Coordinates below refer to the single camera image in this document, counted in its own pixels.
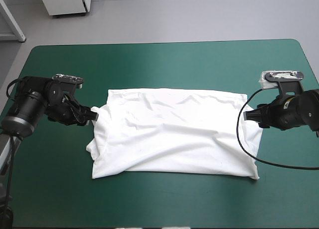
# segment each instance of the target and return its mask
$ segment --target white t-shirt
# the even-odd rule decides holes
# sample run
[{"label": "white t-shirt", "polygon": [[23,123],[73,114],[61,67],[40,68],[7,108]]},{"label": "white t-shirt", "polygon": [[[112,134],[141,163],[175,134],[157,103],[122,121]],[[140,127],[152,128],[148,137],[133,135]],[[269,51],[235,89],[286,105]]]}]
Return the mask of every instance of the white t-shirt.
[{"label": "white t-shirt", "polygon": [[[92,178],[123,171],[227,174],[259,179],[240,148],[236,123],[246,94],[213,90],[109,90],[87,146]],[[252,110],[246,106],[244,111]],[[262,129],[241,116],[245,149],[257,155]]]}]

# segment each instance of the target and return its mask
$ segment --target robotic arm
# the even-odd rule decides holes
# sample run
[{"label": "robotic arm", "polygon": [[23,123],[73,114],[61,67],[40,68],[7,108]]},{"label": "robotic arm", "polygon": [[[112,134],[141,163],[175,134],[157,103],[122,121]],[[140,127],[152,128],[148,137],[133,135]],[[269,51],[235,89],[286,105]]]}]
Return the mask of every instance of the robotic arm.
[{"label": "robotic arm", "polygon": [[82,78],[63,74],[53,78],[28,76],[13,81],[8,88],[14,83],[17,83],[14,104],[1,123],[6,132],[23,138],[30,136],[43,114],[50,121],[65,125],[83,126],[88,120],[97,119],[97,113],[74,98],[76,88],[82,87]]},{"label": "robotic arm", "polygon": [[24,77],[11,82],[8,89],[17,83],[14,103],[1,122],[0,133],[0,177],[9,168],[7,188],[0,183],[0,228],[11,228],[13,212],[7,206],[12,175],[14,154],[23,138],[30,136],[43,114],[50,121],[64,125],[84,126],[89,120],[97,120],[98,114],[82,106],[74,98],[74,92],[81,88],[83,79],[56,74],[52,78]]},{"label": "robotic arm", "polygon": [[304,91],[300,71],[265,71],[261,75],[262,89],[278,88],[279,95],[269,104],[244,112],[245,120],[259,123],[261,128],[287,130],[308,125],[319,137],[319,89]]}]

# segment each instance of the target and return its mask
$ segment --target black cable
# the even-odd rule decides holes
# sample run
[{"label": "black cable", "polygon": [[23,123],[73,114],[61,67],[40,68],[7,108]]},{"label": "black cable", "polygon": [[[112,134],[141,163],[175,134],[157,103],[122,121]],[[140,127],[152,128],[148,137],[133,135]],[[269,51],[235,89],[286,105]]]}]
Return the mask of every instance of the black cable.
[{"label": "black cable", "polygon": [[265,163],[265,164],[269,164],[269,165],[272,165],[272,166],[275,166],[275,167],[290,168],[290,169],[300,169],[300,170],[319,170],[319,167],[289,166],[289,165],[284,165],[284,164],[277,164],[277,163],[268,162],[268,161],[259,159],[259,158],[255,157],[254,155],[251,155],[249,152],[247,152],[247,151],[245,150],[245,148],[243,147],[243,145],[242,145],[241,142],[240,142],[239,133],[238,133],[240,115],[241,115],[242,111],[244,110],[244,108],[246,107],[246,105],[250,102],[250,100],[252,100],[252,98],[253,98],[257,93],[259,93],[259,92],[261,92],[261,91],[262,91],[262,89],[259,89],[259,90],[257,90],[256,92],[254,92],[254,93],[250,96],[250,98],[247,100],[247,102],[244,104],[244,106],[243,106],[243,107],[240,109],[240,111],[239,111],[238,118],[237,118],[237,125],[236,125],[236,135],[237,135],[237,140],[238,140],[238,143],[239,143],[241,149],[242,149],[248,156],[250,156],[251,158],[255,159],[256,161],[261,162],[261,163]]},{"label": "black cable", "polygon": [[8,99],[11,99],[12,101],[15,101],[14,98],[11,98],[10,97],[10,94],[9,94],[9,89],[12,85],[16,84],[17,82],[20,82],[22,81],[22,79],[20,78],[17,78],[15,79],[14,81],[12,81],[10,84],[8,84],[8,86],[6,87],[6,96],[8,97]]}]

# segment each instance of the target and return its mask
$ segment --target gray floor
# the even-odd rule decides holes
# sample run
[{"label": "gray floor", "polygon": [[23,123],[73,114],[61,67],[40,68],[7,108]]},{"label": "gray floor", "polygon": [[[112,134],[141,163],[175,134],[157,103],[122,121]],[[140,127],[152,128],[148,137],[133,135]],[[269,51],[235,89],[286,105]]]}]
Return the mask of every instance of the gray floor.
[{"label": "gray floor", "polygon": [[27,41],[0,43],[0,111],[37,45],[293,38],[319,78],[319,0],[92,0],[87,16],[69,18],[41,0],[5,2]]}]

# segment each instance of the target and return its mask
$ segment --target green table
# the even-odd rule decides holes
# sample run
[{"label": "green table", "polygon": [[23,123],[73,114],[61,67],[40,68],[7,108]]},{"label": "green table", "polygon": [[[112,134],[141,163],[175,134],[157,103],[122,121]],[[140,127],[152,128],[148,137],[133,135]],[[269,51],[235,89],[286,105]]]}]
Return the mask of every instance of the green table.
[{"label": "green table", "polygon": [[[83,77],[76,98],[83,105],[102,106],[108,89],[167,87],[250,95],[260,88],[261,72],[271,69],[301,70],[305,90],[319,87],[299,43],[291,39],[39,46],[20,76]],[[270,102],[277,94],[262,92],[250,105]],[[319,172],[257,163],[258,181],[152,172],[92,180],[92,159],[85,151],[92,138],[92,125],[67,127],[43,117],[15,158],[10,203],[14,226],[319,226]],[[267,129],[258,155],[274,162],[318,166],[318,139],[306,126],[285,132]]]}]

